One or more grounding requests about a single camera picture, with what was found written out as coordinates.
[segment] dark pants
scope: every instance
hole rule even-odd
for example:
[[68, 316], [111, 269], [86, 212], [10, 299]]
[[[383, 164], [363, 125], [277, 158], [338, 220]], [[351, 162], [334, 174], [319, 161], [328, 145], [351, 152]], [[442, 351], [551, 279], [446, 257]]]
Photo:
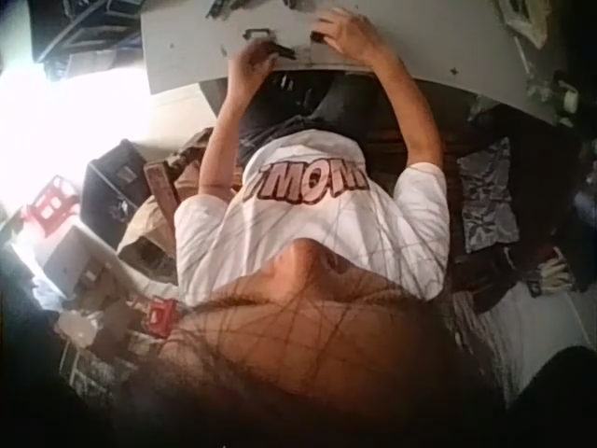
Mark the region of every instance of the dark pants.
[[361, 145], [379, 99], [380, 83], [369, 75], [338, 74], [326, 97], [307, 117], [299, 107], [285, 101], [284, 94], [270, 82], [257, 93], [241, 122], [239, 164], [269, 142], [309, 129], [338, 133]]

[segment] red object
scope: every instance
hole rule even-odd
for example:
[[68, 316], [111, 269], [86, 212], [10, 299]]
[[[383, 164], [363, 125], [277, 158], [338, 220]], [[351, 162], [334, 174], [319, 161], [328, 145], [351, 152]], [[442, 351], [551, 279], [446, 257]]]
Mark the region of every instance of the red object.
[[149, 331], [165, 339], [170, 336], [177, 319], [178, 313], [174, 299], [153, 298], [146, 321]]
[[39, 193], [34, 203], [25, 207], [24, 218], [37, 222], [47, 238], [74, 214], [72, 208], [77, 204], [78, 197], [71, 184], [57, 175]]

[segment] gray desk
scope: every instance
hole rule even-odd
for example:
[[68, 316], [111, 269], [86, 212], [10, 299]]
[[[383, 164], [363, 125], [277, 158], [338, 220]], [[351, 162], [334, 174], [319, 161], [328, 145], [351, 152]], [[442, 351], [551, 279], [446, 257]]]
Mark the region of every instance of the gray desk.
[[[315, 7], [358, 9], [380, 28], [418, 79], [471, 91], [553, 122], [554, 113], [526, 95], [527, 76], [512, 32], [492, 0], [299, 0], [302, 11], [282, 0], [253, 0], [229, 17], [205, 19], [212, 0], [153, 0], [142, 15], [151, 91], [225, 77], [226, 54], [244, 43], [248, 28], [271, 28], [281, 44], [298, 51], [281, 70], [361, 68], [324, 45], [309, 42]], [[551, 34], [538, 51], [522, 38], [536, 73], [551, 79], [564, 68], [559, 39]]]

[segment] white object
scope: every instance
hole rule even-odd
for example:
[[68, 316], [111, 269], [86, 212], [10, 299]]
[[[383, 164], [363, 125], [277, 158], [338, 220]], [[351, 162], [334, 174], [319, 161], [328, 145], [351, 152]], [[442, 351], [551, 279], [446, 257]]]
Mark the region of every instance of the white object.
[[548, 41], [549, 0], [499, 0], [508, 26], [541, 49]]
[[430, 163], [407, 168], [392, 198], [367, 179], [358, 144], [334, 133], [271, 142], [249, 161], [230, 204], [195, 196], [174, 219], [181, 301], [189, 306], [256, 272], [299, 238], [415, 297], [433, 299], [443, 288], [450, 215], [442, 171]]
[[[226, 77], [227, 55], [244, 44], [243, 32], [248, 28], [271, 28], [282, 45], [298, 51], [298, 61], [280, 61], [280, 70], [363, 70], [327, 46], [309, 42], [315, 19], [312, 9], [292, 11], [282, 1], [254, 3], [207, 20], [208, 1], [147, 2], [141, 21], [152, 93]], [[481, 94], [540, 119], [557, 121], [550, 105], [527, 97], [526, 72], [512, 33], [491, 0], [314, 3], [316, 7], [358, 9], [368, 16], [418, 79]], [[540, 78], [551, 78], [565, 68], [562, 42], [556, 37], [540, 52], [529, 43], [527, 58]]]

